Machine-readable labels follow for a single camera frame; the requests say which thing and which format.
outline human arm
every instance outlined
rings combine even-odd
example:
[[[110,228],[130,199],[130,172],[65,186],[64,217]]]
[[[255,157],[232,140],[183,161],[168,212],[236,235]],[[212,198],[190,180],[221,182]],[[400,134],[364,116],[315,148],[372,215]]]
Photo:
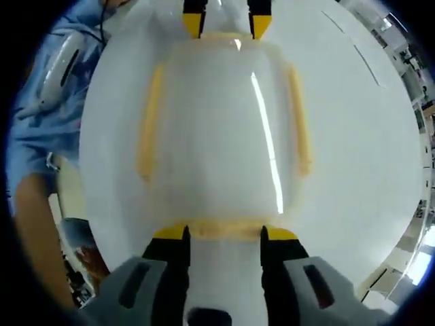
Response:
[[[35,274],[49,294],[64,308],[73,308],[58,232],[48,196],[44,152],[9,139],[6,152],[6,177],[10,190],[10,210],[24,253]]]
[[[14,196],[15,223],[38,279],[62,307],[74,308],[48,195],[42,174],[24,177]]]

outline blue shirt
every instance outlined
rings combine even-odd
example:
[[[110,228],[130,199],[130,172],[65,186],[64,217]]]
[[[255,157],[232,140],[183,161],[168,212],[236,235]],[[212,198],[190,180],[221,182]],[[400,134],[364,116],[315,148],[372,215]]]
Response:
[[[64,156],[78,165],[80,121],[90,78],[98,63],[103,44],[96,37],[102,6],[99,0],[79,0],[67,10],[45,36],[35,55],[32,71],[18,92],[10,123],[5,157],[7,192],[11,214],[15,215],[14,196],[21,180],[31,173],[43,174],[54,185],[54,171],[46,166],[47,154]],[[50,57],[57,53],[72,31],[84,35],[86,50],[76,59],[59,104],[50,111],[18,117],[21,110],[39,103],[39,93],[49,69]]]

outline cable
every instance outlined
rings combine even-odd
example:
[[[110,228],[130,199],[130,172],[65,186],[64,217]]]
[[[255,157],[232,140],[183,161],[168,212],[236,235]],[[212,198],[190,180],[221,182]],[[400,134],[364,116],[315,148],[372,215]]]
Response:
[[[101,41],[101,39],[99,39],[95,34],[88,32],[88,31],[80,31],[80,33],[82,34],[86,34],[91,36],[92,38],[96,39],[98,42],[102,43],[103,41]],[[56,35],[56,36],[65,36],[65,34],[60,34],[60,33],[56,33],[56,32],[51,32],[50,35]]]
[[[104,23],[104,14],[105,14],[106,11],[107,11],[107,6],[109,5],[109,1],[110,1],[110,0],[106,0],[106,1],[104,2],[103,10],[101,11],[101,19],[100,19],[100,35],[101,35],[101,43],[103,44],[103,47],[104,47],[104,48],[105,48],[106,45],[107,45],[107,40],[106,40],[106,38],[104,37],[103,23]]]

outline window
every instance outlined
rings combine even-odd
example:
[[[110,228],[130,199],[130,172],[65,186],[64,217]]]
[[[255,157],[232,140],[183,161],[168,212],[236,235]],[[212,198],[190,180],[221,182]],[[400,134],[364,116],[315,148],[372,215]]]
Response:
[[[413,280],[414,285],[418,285],[428,270],[432,256],[427,253],[418,253],[415,260],[411,264],[408,272],[408,277]]]
[[[384,18],[382,19],[381,23],[381,32],[385,32],[387,29],[389,29],[391,26],[393,26],[388,19]]]
[[[423,245],[435,247],[435,225],[431,226],[423,238]]]

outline white surface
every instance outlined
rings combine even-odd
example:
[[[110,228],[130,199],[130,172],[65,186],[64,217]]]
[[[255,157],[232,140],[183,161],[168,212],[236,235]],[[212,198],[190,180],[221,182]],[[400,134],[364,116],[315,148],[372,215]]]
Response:
[[[209,2],[216,8],[217,1]],[[176,15],[160,12],[154,18],[147,1],[132,8],[104,51],[86,99],[81,173],[92,231],[111,270],[142,254],[161,226],[147,216],[135,155],[154,68],[174,38],[187,37],[180,3],[173,6]],[[246,12],[230,15],[217,7],[213,13],[211,5],[208,29],[228,30],[231,21],[247,31]],[[207,23],[212,14],[227,16]],[[163,24],[166,18],[172,21]],[[263,39],[279,45],[300,72],[314,153],[303,203],[284,226],[299,235],[310,255],[323,257],[358,285],[398,242],[421,193],[419,132],[410,100],[387,54],[332,0],[275,1]],[[250,272],[240,270],[240,281]]]

